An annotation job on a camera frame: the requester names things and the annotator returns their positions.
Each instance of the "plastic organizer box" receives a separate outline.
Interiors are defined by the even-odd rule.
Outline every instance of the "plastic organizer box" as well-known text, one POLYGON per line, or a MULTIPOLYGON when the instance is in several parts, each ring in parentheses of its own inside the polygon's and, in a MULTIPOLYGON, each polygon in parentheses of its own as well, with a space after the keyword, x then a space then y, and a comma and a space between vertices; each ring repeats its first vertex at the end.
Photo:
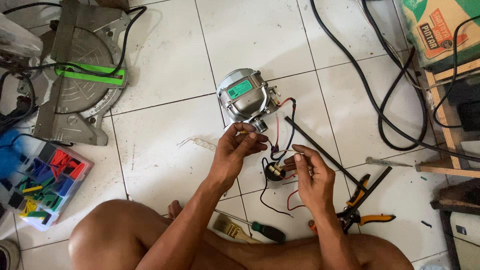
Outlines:
POLYGON ((93 166, 67 147, 41 143, 10 179, 8 205, 24 221, 45 231, 58 222, 93 166))

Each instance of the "green screwdriver handle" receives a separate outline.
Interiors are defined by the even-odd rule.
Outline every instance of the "green screwdriver handle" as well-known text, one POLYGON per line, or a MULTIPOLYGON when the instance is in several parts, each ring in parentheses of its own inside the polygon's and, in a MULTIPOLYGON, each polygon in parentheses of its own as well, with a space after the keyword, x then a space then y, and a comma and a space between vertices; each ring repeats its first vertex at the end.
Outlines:
POLYGON ((277 228, 267 225, 261 225, 260 223, 254 221, 252 223, 252 229, 256 232, 263 234, 266 238, 275 242, 279 242, 281 244, 285 242, 285 234, 277 228))

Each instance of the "man's left hand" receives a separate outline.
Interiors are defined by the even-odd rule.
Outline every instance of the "man's left hand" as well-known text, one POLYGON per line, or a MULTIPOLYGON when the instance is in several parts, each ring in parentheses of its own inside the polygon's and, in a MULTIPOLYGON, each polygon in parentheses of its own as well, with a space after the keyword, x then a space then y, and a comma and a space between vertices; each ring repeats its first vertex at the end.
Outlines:
POLYGON ((240 173, 243 158, 267 150, 263 144, 268 137, 255 133, 256 128, 248 123, 233 123, 218 141, 215 157, 208 179, 222 182, 223 192, 229 190, 240 173))

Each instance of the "hand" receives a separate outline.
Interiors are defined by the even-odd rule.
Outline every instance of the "hand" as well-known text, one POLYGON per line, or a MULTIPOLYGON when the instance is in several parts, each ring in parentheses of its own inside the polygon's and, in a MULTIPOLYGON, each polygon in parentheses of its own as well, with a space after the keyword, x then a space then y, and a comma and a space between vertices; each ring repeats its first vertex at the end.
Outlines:
POLYGON ((218 141, 208 179, 223 183, 225 193, 229 190, 243 166, 243 158, 267 150, 268 137, 255 133, 256 128, 248 123, 233 123, 218 141), (247 131, 250 134, 238 134, 247 131))
POLYGON ((314 216, 318 213, 335 213, 333 207, 335 172, 325 164, 317 151, 303 145, 292 145, 292 148, 303 155, 295 154, 286 159, 283 170, 298 170, 301 201, 314 216))

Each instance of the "wooden brush handle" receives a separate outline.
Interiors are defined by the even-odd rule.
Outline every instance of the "wooden brush handle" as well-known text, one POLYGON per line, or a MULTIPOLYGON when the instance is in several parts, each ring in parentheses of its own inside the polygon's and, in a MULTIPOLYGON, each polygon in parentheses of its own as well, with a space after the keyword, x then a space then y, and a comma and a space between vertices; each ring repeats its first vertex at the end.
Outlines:
POLYGON ((237 233, 237 237, 235 237, 235 239, 244 240, 249 244, 263 244, 262 241, 259 241, 257 239, 253 239, 250 236, 248 236, 243 230, 239 230, 239 232, 237 233))

